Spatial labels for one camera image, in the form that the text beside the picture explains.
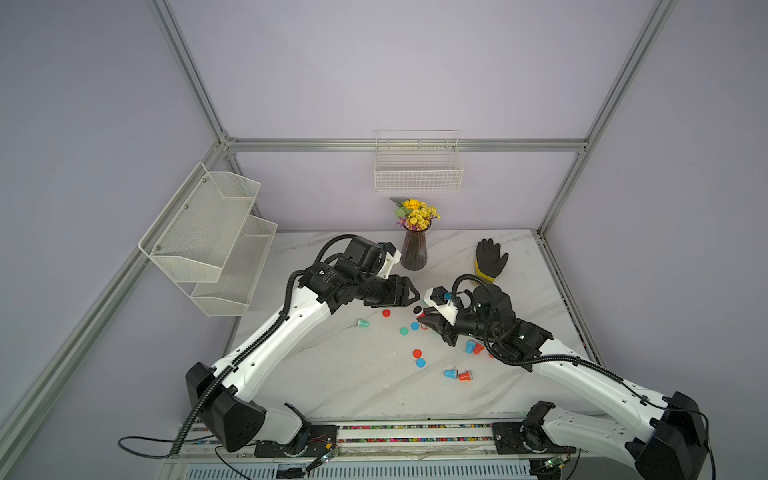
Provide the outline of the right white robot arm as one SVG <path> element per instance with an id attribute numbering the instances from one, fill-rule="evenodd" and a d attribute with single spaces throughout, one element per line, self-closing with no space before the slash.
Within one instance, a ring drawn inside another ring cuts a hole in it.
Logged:
<path id="1" fill-rule="evenodd" d="M 461 292 L 470 279 L 476 287 Z M 598 418 L 537 402 L 521 424 L 524 447 L 587 450 L 633 468 L 644 479 L 696 479 L 714 468 L 710 422 L 691 397 L 663 395 L 576 353 L 545 328 L 519 318 L 498 286 L 459 276 L 429 289 L 419 321 L 453 346 L 471 337 L 499 362 L 547 378 L 597 407 Z"/>

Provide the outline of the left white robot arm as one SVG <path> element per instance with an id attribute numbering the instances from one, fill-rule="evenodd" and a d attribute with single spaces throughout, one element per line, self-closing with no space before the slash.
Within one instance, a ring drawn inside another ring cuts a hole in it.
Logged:
<path id="1" fill-rule="evenodd" d="M 329 247 L 346 241 L 344 251 Z M 185 375 L 191 411 L 171 452 L 177 454 L 192 425 L 201 421 L 229 452 L 252 441 L 271 442 L 301 452 L 311 423 L 289 403 L 256 401 L 262 385 L 287 354 L 339 308 L 354 301 L 371 308 L 406 307 L 420 294 L 410 279 L 393 273 L 401 254 L 391 243 L 355 234 L 334 237 L 314 262 L 291 273 L 283 303 L 263 325 L 229 354 Z"/>

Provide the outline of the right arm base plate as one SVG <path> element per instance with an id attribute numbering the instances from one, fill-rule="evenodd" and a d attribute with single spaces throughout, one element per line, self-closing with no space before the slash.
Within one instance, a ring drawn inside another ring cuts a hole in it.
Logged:
<path id="1" fill-rule="evenodd" d="M 529 427 L 522 422 L 491 424 L 492 438 L 499 455 L 575 454 L 577 449 L 553 443 L 540 426 Z"/>

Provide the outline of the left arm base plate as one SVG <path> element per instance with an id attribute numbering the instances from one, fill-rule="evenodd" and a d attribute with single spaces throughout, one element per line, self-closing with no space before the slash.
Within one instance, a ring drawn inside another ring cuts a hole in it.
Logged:
<path id="1" fill-rule="evenodd" d="M 256 458 L 315 458 L 336 447 L 338 432 L 337 425 L 311 424 L 286 445 L 257 441 L 253 453 Z"/>

